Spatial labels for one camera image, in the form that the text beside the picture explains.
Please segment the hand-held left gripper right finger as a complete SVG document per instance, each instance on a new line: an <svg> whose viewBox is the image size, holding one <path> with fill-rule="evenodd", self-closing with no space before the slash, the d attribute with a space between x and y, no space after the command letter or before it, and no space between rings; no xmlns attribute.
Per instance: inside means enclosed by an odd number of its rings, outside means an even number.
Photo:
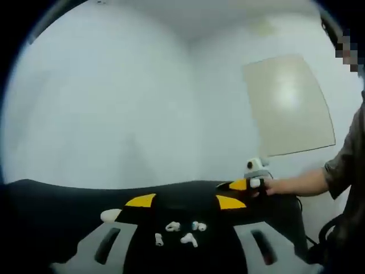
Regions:
<svg viewBox="0 0 365 274"><path fill-rule="evenodd" d="M216 273L318 273L308 259L302 213L290 195L216 195Z"/></svg>

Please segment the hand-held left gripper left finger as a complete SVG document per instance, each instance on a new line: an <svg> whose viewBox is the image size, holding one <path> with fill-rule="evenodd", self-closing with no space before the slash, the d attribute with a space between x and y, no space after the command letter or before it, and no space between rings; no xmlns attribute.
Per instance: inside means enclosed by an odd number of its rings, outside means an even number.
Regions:
<svg viewBox="0 0 365 274"><path fill-rule="evenodd" d="M144 213L152 206L156 194L137 196L123 205L100 214L102 224L82 239L76 254L65 263L53 263L55 273L123 273L129 246L138 225L123 223L122 214L129 209Z"/></svg>

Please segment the person's right hand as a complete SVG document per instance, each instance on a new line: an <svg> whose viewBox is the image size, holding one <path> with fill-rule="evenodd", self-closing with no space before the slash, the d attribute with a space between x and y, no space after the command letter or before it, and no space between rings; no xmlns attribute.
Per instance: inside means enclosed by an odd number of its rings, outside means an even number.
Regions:
<svg viewBox="0 0 365 274"><path fill-rule="evenodd" d="M264 184L267 196L284 195L286 193L286 183L284 180L266 178Z"/></svg>

